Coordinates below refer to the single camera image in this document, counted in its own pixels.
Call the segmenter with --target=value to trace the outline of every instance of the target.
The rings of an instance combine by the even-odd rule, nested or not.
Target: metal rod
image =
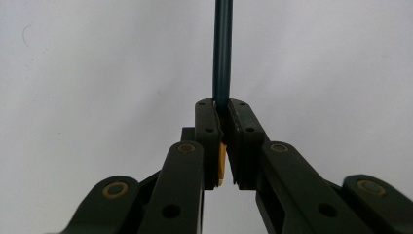
[[[212,98],[218,112],[226,109],[230,96],[232,14],[233,0],[215,1]]]

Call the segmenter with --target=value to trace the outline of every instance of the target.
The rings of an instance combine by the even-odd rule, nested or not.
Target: yellow component
[[[218,186],[222,185],[225,174],[225,155],[227,154],[227,145],[224,143],[219,144],[219,162],[218,162]]]

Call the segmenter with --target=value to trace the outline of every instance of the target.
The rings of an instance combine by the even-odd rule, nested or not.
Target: yellow pad
[[[227,145],[224,143],[219,144],[219,162],[218,162],[218,186],[222,185],[225,174],[225,155],[227,154]]]

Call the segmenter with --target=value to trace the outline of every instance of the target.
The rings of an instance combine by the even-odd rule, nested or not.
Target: screw hole
[[[167,205],[162,209],[162,215],[165,218],[176,218],[180,215],[180,208],[175,204]]]
[[[115,199],[124,196],[128,192],[128,185],[125,182],[112,182],[103,188],[102,194],[107,199]]]
[[[177,147],[179,153],[189,154],[195,151],[195,146],[193,144],[181,144]]]
[[[279,153],[288,151],[288,148],[282,144],[273,144],[271,145],[271,149]]]
[[[360,180],[357,182],[357,187],[361,191],[376,197],[384,197],[386,195],[386,189],[373,181]]]
[[[319,204],[319,212],[328,217],[335,217],[337,216],[337,210],[326,203]]]

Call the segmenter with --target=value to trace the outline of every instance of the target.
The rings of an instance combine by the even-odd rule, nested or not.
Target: white background
[[[61,231],[99,181],[159,170],[211,96],[214,1],[0,3],[0,233]],[[413,2],[235,1],[231,98],[324,178],[413,198]],[[266,233],[254,192],[204,233]]]

